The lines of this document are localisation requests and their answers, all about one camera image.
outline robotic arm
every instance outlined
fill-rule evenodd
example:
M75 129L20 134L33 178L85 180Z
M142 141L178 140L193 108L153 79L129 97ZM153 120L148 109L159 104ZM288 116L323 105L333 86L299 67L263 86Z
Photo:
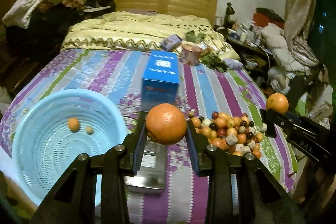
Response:
M104 155L80 154L44 198L31 223L94 223L96 178L101 174L101 223L129 224L124 176L134 176L140 168L147 139L145 117L146 112L141 112L136 132ZM210 177L205 224L305 223L299 208L252 153L227 154L197 134L191 121L186 140L196 175Z

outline metal bolt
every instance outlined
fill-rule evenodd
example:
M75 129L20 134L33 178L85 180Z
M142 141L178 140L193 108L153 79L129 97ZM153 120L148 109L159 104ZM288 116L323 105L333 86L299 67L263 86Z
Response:
M79 154L77 158L79 160L86 160L87 159L87 154L85 154L85 153Z
M246 153L245 158L247 158L248 160L254 160L255 155L253 155L252 153Z
M117 150L118 152L121 152L121 151L124 151L125 146L123 144L118 144L115 146L114 149Z
M215 145L213 145L213 144L208 144L207 149L208 149L209 151L215 151L215 150L217 149L217 146L215 146Z

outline blue tissue box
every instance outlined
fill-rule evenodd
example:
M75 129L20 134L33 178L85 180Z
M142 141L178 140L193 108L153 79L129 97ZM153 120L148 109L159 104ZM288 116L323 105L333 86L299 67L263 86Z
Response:
M175 53L152 51L142 76L142 111L163 103L174 104L179 88L177 63Z

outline silver metal plate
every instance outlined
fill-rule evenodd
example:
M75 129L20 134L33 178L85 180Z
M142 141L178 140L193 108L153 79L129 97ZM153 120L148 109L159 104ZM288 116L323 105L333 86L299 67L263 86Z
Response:
M131 192L160 194L166 186L167 147L147 139L141 167L135 177L125 177Z
M232 191L232 213L234 216L239 215L239 197L237 176L231 175L231 191Z

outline dark bottle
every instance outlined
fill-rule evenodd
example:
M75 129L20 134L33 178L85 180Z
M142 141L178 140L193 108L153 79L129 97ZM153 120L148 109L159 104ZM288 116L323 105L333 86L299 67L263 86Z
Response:
M232 28L232 25L233 25L233 23L234 23L234 21L231 20L231 17L232 17L232 15L235 14L235 11L234 11L234 9L233 9L232 6L231 6L231 2L228 2L228 3L226 3L226 4L227 4L227 7L226 7L226 12L225 12L225 17L224 17L224 24L223 24L223 26L224 26L225 28L229 28L229 29L231 29L231 28Z

